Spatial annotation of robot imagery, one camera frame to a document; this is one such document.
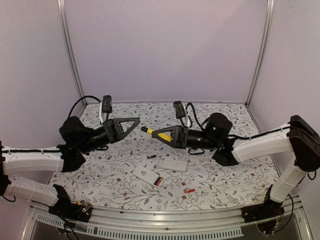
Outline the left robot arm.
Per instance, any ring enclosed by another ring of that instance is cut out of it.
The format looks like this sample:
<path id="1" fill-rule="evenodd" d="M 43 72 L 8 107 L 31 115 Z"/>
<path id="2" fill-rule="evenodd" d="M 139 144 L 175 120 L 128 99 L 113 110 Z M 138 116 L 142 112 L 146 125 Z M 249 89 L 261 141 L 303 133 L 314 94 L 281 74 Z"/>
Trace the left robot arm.
<path id="1" fill-rule="evenodd" d="M 115 118 L 93 129 L 84 126 L 77 116 L 71 116 L 63 123 L 59 133 L 64 144 L 41 149 L 16 149 L 0 147 L 0 194 L 24 198 L 45 204 L 63 216 L 74 213 L 68 193 L 63 186 L 52 186 L 18 176 L 19 173 L 50 171 L 71 173 L 77 171 L 92 151 L 117 143 L 127 137 L 138 126 L 140 119 Z"/>

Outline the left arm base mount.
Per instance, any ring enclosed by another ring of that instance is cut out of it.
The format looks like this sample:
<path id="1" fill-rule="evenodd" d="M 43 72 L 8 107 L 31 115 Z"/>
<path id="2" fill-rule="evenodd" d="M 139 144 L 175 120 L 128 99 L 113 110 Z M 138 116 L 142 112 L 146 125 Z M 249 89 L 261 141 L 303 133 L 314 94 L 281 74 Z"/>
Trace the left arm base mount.
<path id="1" fill-rule="evenodd" d="M 78 204 L 59 199 L 53 206 L 48 207 L 48 212 L 63 219 L 88 223 L 92 214 L 92 205 L 84 201 Z"/>

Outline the white remote with screen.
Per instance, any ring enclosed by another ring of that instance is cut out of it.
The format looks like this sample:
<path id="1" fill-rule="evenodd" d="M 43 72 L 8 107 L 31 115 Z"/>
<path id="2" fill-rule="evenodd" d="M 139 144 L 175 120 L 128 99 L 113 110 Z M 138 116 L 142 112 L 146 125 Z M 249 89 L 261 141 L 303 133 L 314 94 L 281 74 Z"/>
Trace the white remote with screen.
<path id="1" fill-rule="evenodd" d="M 160 188 L 165 182 L 165 178 L 163 176 L 158 175 L 142 165 L 138 165 L 132 171 L 132 174 L 139 180 L 154 188 Z"/>

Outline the plain white remote control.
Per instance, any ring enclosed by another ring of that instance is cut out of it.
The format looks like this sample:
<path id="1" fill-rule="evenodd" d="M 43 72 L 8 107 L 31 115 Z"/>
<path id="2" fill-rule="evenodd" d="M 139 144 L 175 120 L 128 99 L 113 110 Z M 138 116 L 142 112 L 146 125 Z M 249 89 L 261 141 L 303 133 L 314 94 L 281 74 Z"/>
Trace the plain white remote control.
<path id="1" fill-rule="evenodd" d="M 185 161 L 164 159 L 158 160 L 156 166 L 160 169 L 171 170 L 177 172 L 185 172 L 187 170 L 187 163 Z"/>

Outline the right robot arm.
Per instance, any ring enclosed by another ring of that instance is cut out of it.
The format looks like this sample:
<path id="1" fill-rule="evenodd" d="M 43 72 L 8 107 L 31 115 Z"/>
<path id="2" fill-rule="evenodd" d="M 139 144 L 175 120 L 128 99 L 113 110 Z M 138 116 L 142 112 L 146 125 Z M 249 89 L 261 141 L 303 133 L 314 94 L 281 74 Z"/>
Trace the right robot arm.
<path id="1" fill-rule="evenodd" d="M 236 166 L 246 160 L 278 153 L 294 154 L 280 179 L 269 188 L 266 201 L 259 206 L 262 218 L 274 214 L 278 204 L 305 176 L 320 167 L 320 136 L 298 115 L 291 116 L 288 123 L 276 129 L 249 137 L 230 134 L 233 124 L 221 113 L 211 114 L 204 123 L 201 130 L 174 125 L 146 133 L 175 149 L 214 151 L 212 158 L 221 166 Z"/>

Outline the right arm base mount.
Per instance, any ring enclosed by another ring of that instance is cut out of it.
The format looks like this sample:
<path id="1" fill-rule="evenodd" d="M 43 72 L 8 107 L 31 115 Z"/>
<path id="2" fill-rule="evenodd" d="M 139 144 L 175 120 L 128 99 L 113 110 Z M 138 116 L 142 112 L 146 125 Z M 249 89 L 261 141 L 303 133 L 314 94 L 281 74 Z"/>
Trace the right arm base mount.
<path id="1" fill-rule="evenodd" d="M 280 205 L 265 205 L 264 203 L 243 207 L 241 217 L 245 223 L 256 222 L 258 231 L 264 235 L 276 232 L 282 222 L 285 210 Z"/>

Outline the purple black AA battery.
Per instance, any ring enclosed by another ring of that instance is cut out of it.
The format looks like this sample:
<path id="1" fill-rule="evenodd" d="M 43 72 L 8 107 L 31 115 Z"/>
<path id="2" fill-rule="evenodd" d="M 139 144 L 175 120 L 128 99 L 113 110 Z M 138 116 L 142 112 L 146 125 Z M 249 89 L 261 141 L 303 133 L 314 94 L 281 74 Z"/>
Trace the purple black AA battery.
<path id="1" fill-rule="evenodd" d="M 157 157 L 157 155 L 154 154 L 154 155 L 147 156 L 146 158 L 147 159 L 153 159 L 153 158 L 156 158 L 156 157 Z"/>

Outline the red AA battery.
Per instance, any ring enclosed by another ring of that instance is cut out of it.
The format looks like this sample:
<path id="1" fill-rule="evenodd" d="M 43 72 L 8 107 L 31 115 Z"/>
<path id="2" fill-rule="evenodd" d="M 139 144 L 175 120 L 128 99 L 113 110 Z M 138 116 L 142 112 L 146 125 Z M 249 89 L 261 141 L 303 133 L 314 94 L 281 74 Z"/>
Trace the red AA battery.
<path id="1" fill-rule="evenodd" d="M 184 191 L 185 194 L 189 194 L 189 193 L 193 193 L 193 192 L 195 192 L 195 189 L 188 189 L 188 190 Z"/>

